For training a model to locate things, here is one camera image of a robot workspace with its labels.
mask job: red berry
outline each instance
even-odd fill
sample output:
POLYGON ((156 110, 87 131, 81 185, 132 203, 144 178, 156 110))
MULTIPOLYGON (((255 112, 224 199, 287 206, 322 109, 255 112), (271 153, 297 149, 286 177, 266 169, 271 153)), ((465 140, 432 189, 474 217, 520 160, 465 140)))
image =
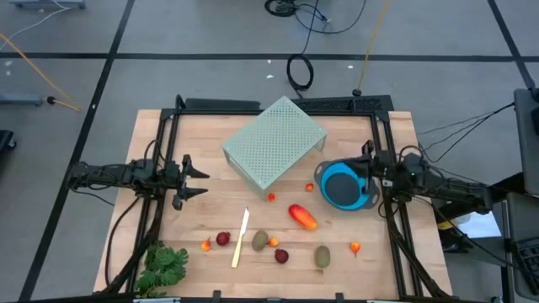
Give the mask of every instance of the red berry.
POLYGON ((230 242, 230 232, 222 231, 217 235, 216 242, 220 246, 225 246, 230 242))
POLYGON ((275 250, 275 260, 281 264, 286 263, 288 261, 288 252, 284 249, 275 250))

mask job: wooden table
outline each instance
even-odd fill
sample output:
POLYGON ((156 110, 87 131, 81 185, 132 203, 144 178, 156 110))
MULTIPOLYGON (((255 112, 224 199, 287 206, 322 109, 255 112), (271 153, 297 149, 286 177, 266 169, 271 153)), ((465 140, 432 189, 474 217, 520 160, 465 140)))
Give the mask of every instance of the wooden table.
MULTIPOLYGON (((159 114, 159 110, 139 112, 128 161, 142 158, 145 147, 156 135, 159 114)), ((392 112, 390 117, 396 150, 416 145, 411 114, 392 112)), ((160 239, 166 246, 186 248, 189 263, 186 278, 163 290, 168 295, 183 297, 209 297, 213 290, 221 290, 223 297, 331 299, 336 292, 342 292, 346 299, 397 299, 387 225, 376 213, 376 208, 352 212, 337 210, 322 198, 318 189, 312 192, 304 189, 308 182, 313 182, 313 169, 321 161, 360 154, 361 146, 372 137, 368 118, 314 117, 328 132, 325 148, 322 153, 310 151, 273 185, 275 202, 263 202, 249 190, 227 165, 221 149, 225 140, 254 118, 237 115, 180 116, 173 158, 181 161, 185 153, 190 154, 194 167, 210 174, 211 178, 188 181, 190 187, 206 188, 209 192, 189 200, 181 211, 172 207, 173 191, 168 191, 160 239), (302 230, 288 215, 291 204, 306 207, 317 219, 318 229, 302 230), (238 268, 231 268, 245 206, 249 207, 251 214, 248 230, 238 268), (253 234, 261 229, 271 237, 277 237, 279 248, 289 252, 290 259, 286 264, 278 264, 274 260, 275 249, 272 247, 261 252, 251 248, 253 234), (231 242, 226 247, 215 243, 220 231, 232 233, 231 242), (212 249, 203 252, 200 244, 208 237, 211 237, 212 249), (350 251, 350 242, 361 243, 357 258, 350 251), (324 270, 318 269, 313 262, 313 252, 319 245, 325 245, 331 251, 331 264, 324 270)), ((133 199, 132 191, 120 190, 110 226, 133 199)), ((115 233, 110 259, 111 277, 120 271, 132 253, 140 211, 141 203, 128 213, 115 233)), ((419 260, 439 286, 451 293, 432 209, 425 203, 413 201, 408 203, 408 214, 419 260)), ((402 254, 401 258, 404 272, 409 273, 408 263, 402 254)), ((406 278, 410 282, 407 283, 408 294, 412 294, 408 274, 406 278)), ((96 290, 103 288, 104 257, 95 283, 96 290)))

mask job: parsley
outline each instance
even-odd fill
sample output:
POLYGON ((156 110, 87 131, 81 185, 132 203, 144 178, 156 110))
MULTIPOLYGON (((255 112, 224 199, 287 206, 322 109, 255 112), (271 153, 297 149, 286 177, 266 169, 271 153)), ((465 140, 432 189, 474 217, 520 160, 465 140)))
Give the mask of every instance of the parsley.
POLYGON ((157 292, 160 286, 177 284, 185 278, 185 264, 189 254, 185 248, 175 252, 171 247, 165 247, 163 242, 157 241, 147 249, 144 259, 146 268, 135 283, 141 298, 161 298, 166 292, 157 292))

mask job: gold knife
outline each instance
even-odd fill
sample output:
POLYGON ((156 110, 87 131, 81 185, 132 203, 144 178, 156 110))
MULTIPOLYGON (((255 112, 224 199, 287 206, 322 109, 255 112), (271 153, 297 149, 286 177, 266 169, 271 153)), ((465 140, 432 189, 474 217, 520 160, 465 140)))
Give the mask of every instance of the gold knife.
POLYGON ((239 262, 239 253, 242 250, 242 240, 245 231, 247 230, 247 222, 249 221, 249 208, 245 208, 243 213, 242 229, 239 231, 239 238, 237 240, 236 251, 234 252, 234 258, 232 258, 232 267, 237 267, 237 262, 239 262))

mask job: perforated metal box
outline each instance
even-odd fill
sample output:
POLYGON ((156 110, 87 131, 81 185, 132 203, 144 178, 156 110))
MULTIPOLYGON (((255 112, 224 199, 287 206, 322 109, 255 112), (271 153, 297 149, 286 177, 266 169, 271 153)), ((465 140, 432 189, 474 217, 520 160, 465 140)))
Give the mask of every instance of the perforated metal box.
POLYGON ((222 147, 228 164, 266 199, 266 190, 286 170, 313 147, 323 149, 326 135, 319 123, 283 96, 222 147))

